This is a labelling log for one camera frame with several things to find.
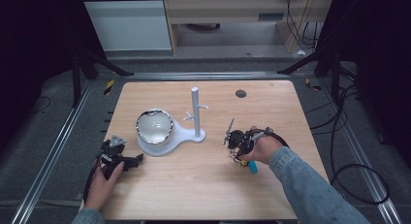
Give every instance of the gray carpet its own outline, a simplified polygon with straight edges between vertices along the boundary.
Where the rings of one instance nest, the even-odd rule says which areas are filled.
[[[285,69],[296,61],[296,57],[281,58],[194,58],[194,59],[146,59],[114,60],[121,68],[137,73],[167,72],[260,72]],[[290,77],[300,97],[305,112],[327,104],[326,92],[311,89],[305,84],[305,75],[309,75],[313,85],[322,85],[312,76],[313,64],[304,67],[297,76]],[[99,66],[100,76],[93,82],[90,95],[85,102],[79,119],[66,142],[57,163],[47,181],[40,201],[75,202],[76,195],[82,192],[83,185],[94,155],[105,137],[105,130],[111,119],[121,87],[130,79],[121,78]],[[104,95],[108,80],[115,79],[109,95]],[[341,85],[347,87],[351,82],[341,78]],[[27,119],[14,136],[9,149],[11,152],[2,158],[0,168],[0,223],[11,222],[19,202],[27,194],[31,184],[41,169],[47,155],[56,140],[64,121],[71,111],[73,102],[71,72],[49,79],[43,87],[42,96],[33,108],[34,113]],[[405,165],[400,155],[391,145],[378,142],[378,132],[369,118],[364,104],[356,96],[350,96],[344,106],[348,123],[356,133],[366,155],[374,168],[380,172],[391,187],[391,199],[403,223],[411,223],[411,170]],[[331,105],[306,115],[310,126],[324,123],[334,115]],[[313,134],[329,132],[332,126],[313,130]],[[323,164],[329,177],[332,176],[330,161],[331,134],[314,135]],[[338,130],[334,140],[334,163],[337,168],[355,162],[342,130]],[[349,170],[341,175],[341,180],[356,194],[370,199],[370,194],[359,170]],[[378,207],[365,205],[347,195],[336,185],[335,188],[345,194],[346,199],[361,211],[371,223],[385,223]],[[38,203],[28,219],[28,223],[70,223],[78,211],[77,207],[51,206]]]

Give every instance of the blue sleeve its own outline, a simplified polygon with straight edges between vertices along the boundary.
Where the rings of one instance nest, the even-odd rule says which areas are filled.
[[[72,224],[104,224],[103,215],[94,208],[82,208]]]
[[[289,147],[276,150],[269,167],[302,223],[369,223]]]

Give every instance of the white base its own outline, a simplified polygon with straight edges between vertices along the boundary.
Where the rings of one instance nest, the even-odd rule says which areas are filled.
[[[148,144],[142,140],[140,136],[138,136],[137,142],[144,153],[151,156],[160,157],[171,153],[180,144],[187,142],[199,144],[206,138],[206,132],[204,130],[201,129],[200,136],[196,137],[196,132],[194,129],[185,129],[175,120],[173,128],[170,141],[166,144]]]

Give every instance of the person's left hand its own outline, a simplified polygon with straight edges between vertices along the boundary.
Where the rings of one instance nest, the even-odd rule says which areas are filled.
[[[118,178],[123,172],[124,162],[121,162],[115,167],[109,180],[104,177],[103,169],[100,165],[96,169],[93,181],[91,182],[87,201],[84,204],[85,208],[94,208],[101,211],[103,206],[109,199],[112,189],[117,183]]]

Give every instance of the white stand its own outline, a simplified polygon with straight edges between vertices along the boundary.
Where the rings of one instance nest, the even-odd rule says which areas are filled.
[[[194,121],[195,129],[185,129],[177,121],[173,120],[174,126],[170,140],[165,144],[149,144],[138,136],[138,143],[142,151],[151,156],[164,156],[173,152],[180,144],[184,143],[201,143],[206,138],[206,131],[200,128],[200,111],[199,108],[208,109],[207,106],[199,105],[199,88],[193,87],[191,89],[191,97],[193,101],[193,114],[188,114],[184,120],[192,119]]]

